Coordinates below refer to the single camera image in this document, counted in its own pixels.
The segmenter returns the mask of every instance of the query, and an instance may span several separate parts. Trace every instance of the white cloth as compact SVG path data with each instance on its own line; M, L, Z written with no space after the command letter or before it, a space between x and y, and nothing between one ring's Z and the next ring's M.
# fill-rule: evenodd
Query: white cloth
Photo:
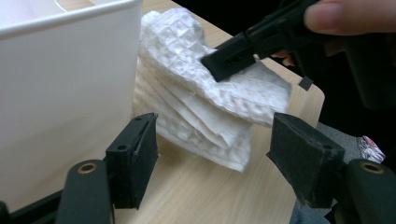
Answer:
M159 114L157 132L171 142L242 172L252 123L272 125L286 112L290 84L260 61L216 82L200 58L215 49L184 7L142 18L134 113Z

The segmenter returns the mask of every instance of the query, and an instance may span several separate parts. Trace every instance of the white container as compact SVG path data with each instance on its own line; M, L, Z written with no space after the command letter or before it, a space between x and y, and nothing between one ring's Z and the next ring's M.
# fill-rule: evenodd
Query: white container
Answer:
M0 1L0 201L10 212L103 159L133 117L142 0Z

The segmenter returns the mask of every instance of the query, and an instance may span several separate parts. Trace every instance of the waffle-textured fabric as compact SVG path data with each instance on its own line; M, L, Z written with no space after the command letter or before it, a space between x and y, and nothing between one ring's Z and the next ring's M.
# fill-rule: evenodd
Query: waffle-textured fabric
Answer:
M134 114L158 113L158 134L242 172L251 125L272 125L274 112L287 111L290 84L260 61L216 82L200 62L215 49L184 7L147 13L140 34Z

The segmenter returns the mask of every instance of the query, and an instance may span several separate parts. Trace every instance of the white towel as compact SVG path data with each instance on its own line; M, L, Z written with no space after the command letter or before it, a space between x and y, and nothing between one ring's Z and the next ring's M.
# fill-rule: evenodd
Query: white towel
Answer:
M135 115L158 113L158 134L242 172L252 123L272 125L274 112L287 111L290 84L260 61L216 82L200 62L215 49L184 7L144 15L139 46Z

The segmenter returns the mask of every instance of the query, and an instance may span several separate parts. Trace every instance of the folded napkin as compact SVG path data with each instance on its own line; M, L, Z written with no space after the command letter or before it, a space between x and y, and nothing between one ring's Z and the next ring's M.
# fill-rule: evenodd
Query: folded napkin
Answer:
M216 82L200 58L201 24L184 7L143 16L134 87L134 113L159 114L157 132L176 145L242 172L253 123L272 125L286 112L290 84L260 61Z

